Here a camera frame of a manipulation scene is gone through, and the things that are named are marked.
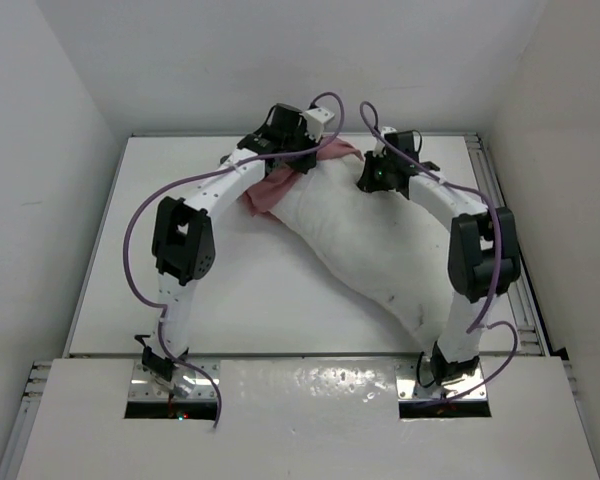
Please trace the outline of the red pink patterned pillowcase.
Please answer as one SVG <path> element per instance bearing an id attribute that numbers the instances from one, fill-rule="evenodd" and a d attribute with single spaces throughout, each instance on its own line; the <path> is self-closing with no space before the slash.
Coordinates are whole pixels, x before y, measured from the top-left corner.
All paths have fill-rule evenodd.
<path id="1" fill-rule="evenodd" d="M 359 149 L 349 142 L 336 138 L 333 142 L 321 142 L 316 158 L 318 162 L 342 159 L 353 155 L 360 162 L 364 157 Z M 241 196 L 241 201 L 251 216 L 272 217 L 272 209 L 289 193 L 300 181 L 308 180 L 310 174 L 302 174 L 292 170 L 289 166 L 277 168 L 264 180 L 249 187 Z"/>

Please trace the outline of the white pillow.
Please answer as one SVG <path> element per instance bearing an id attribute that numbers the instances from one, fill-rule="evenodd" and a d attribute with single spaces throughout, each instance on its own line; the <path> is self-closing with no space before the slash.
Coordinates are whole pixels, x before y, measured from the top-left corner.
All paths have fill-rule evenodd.
<path id="1" fill-rule="evenodd" d="M 380 305 L 421 349 L 475 341 L 482 308 L 452 288 L 449 234 L 424 208 L 395 192 L 365 193 L 355 155 L 327 159 L 270 209 L 347 287 Z"/>

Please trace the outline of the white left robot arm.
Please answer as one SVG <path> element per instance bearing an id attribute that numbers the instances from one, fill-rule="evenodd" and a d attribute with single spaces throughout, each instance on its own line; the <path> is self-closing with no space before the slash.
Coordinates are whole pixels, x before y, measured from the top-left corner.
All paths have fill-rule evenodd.
<path id="1" fill-rule="evenodd" d="M 188 352 L 193 296 L 216 257 L 214 224 L 248 188 L 286 162 L 307 173 L 335 114 L 315 104 L 302 111 L 278 103 L 265 122 L 223 157 L 214 176 L 185 198 L 165 197 L 157 207 L 152 255 L 158 273 L 159 317 L 143 348 L 142 364 L 163 383 L 173 381 Z"/>

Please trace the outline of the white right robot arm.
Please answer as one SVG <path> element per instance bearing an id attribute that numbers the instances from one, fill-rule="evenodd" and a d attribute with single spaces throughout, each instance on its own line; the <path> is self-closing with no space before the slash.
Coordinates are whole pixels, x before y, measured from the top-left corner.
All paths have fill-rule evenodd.
<path id="1" fill-rule="evenodd" d="M 403 154 L 366 152 L 357 186 L 365 193 L 395 191 L 449 232 L 452 305 L 446 327 L 433 344 L 430 371 L 437 386 L 473 373 L 492 303 L 521 274 L 512 211 L 478 199 L 480 193 L 473 188 L 448 182 L 435 164 L 411 162 Z"/>

